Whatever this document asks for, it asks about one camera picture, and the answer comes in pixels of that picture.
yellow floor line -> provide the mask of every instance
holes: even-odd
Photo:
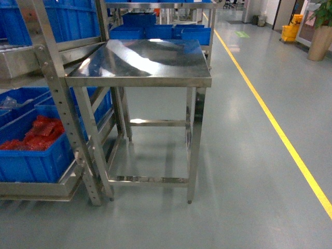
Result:
[[[322,191],[322,189],[320,188],[320,186],[316,182],[315,178],[310,173],[309,169],[307,168],[307,166],[305,165],[305,163],[303,162],[303,160],[301,159],[299,154],[296,152],[295,148],[293,147],[293,145],[291,144],[289,139],[286,137],[286,135],[283,132],[283,130],[281,129],[280,125],[278,124],[278,122],[276,121],[276,119],[274,118],[274,116],[272,115],[272,113],[270,112],[270,110],[268,109],[268,107],[266,106],[263,99],[260,97],[260,95],[256,91],[256,89],[254,88],[253,84],[250,82],[250,80],[246,76],[245,72],[243,71],[243,69],[241,68],[239,63],[236,61],[235,57],[233,56],[232,52],[229,50],[229,48],[227,47],[227,45],[225,44],[225,42],[223,41],[221,36],[218,34],[218,32],[216,30],[214,30],[214,33],[218,37],[218,39],[221,42],[221,44],[223,45],[223,47],[226,49],[226,51],[227,51],[228,55],[230,56],[231,60],[233,61],[233,63],[237,67],[237,69],[239,70],[239,72],[242,75],[244,81],[247,83],[247,85],[250,88],[251,92],[253,93],[253,95],[257,99],[258,103],[262,107],[262,109],[265,112],[266,116],[268,117],[271,124],[273,125],[275,131],[277,132],[277,134],[281,138],[282,142],[284,143],[284,145],[288,149],[290,155],[292,156],[295,163],[297,164],[300,171],[302,172],[303,176],[305,177],[305,179],[309,183],[311,189],[313,190],[313,192],[317,196],[318,200],[322,204],[322,206],[325,209],[325,211],[327,212],[328,216],[330,217],[330,219],[332,219],[332,204],[327,199],[326,195],[324,194],[324,192]]]

gray epoxy floor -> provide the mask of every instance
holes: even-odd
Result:
[[[308,61],[267,27],[226,22],[240,19],[220,10],[216,29],[332,200],[332,61]],[[212,67],[192,205],[185,189],[118,187],[115,202],[93,207],[83,186],[69,203],[1,201],[0,248],[330,248],[329,216],[216,37]],[[131,118],[185,113],[184,89],[127,93]],[[185,175],[182,129],[133,132],[118,173]]]

blue plastic bin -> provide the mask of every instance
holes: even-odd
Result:
[[[173,25],[154,25],[153,27],[146,27],[146,38],[172,39],[172,27]]]
[[[0,19],[0,39],[5,39],[5,38],[7,38],[7,36],[5,33],[5,29],[3,27],[2,20]]]
[[[56,42],[99,36],[93,0],[44,0]],[[31,45],[29,33],[15,0],[0,1],[0,22],[11,45]]]
[[[92,96],[95,92],[97,87],[88,87],[88,94],[89,96]],[[78,111],[78,116],[80,116],[79,109],[78,109],[78,104],[77,100],[74,95],[74,90],[71,88],[74,104],[77,106],[77,111]],[[52,106],[53,109],[57,110],[53,98],[50,96],[43,101],[39,102],[38,104],[35,105],[35,108],[38,108],[39,106]],[[96,122],[98,123],[102,118],[105,116],[107,111],[111,109],[112,107],[112,100],[110,97],[110,92],[106,94],[106,96],[103,98],[102,102],[98,106],[97,110],[94,113],[94,118]]]
[[[119,40],[144,39],[144,29],[142,27],[125,27],[122,25],[110,30],[109,36],[111,39]]]
[[[57,113],[31,110],[0,128],[0,144],[23,140],[38,115],[59,118]],[[62,134],[46,151],[0,150],[0,181],[22,183],[56,183],[74,159],[66,134]]]
[[[129,0],[105,0],[106,3],[128,3]]]
[[[160,3],[184,3],[185,0],[159,0]]]
[[[126,27],[153,27],[157,21],[156,13],[127,13],[122,18]]]
[[[181,39],[181,32],[183,29],[200,29],[204,28],[204,25],[199,24],[178,24],[173,28],[173,39]]]
[[[198,40],[200,45],[210,44],[211,28],[183,29],[181,38],[183,40]]]
[[[38,110],[38,111],[43,112],[45,114],[45,116],[47,116],[47,114],[50,114],[50,113],[57,113],[57,115],[59,115],[59,112],[57,110],[57,107],[56,107],[52,97],[49,97],[49,98],[45,99],[44,101],[40,102],[39,104],[35,105],[35,109]],[[83,119],[80,116],[78,106],[76,106],[76,111],[77,111],[78,116],[79,116],[79,124],[81,126],[83,136],[85,138],[85,141],[87,141],[88,140],[88,134],[87,134],[87,131],[85,129]]]
[[[5,124],[13,120],[14,118],[12,116],[11,110],[0,109],[0,127],[4,126]]]
[[[132,3],[157,3],[158,0],[131,0]]]
[[[9,111],[9,109],[2,110],[3,113],[2,115],[0,114],[0,127],[31,111],[35,104],[51,96],[51,93],[48,87],[23,87],[0,94],[0,103],[8,96],[16,99],[18,104],[23,105],[10,109],[9,113],[4,113],[5,111]]]

clear plastic bag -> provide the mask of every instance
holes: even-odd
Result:
[[[1,109],[13,109],[18,107],[16,99],[13,99],[9,96],[7,96],[1,103],[0,108]]]

red item in bin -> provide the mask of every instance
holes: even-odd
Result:
[[[0,145],[0,150],[47,150],[64,131],[60,119],[38,115],[23,141],[6,141]]]

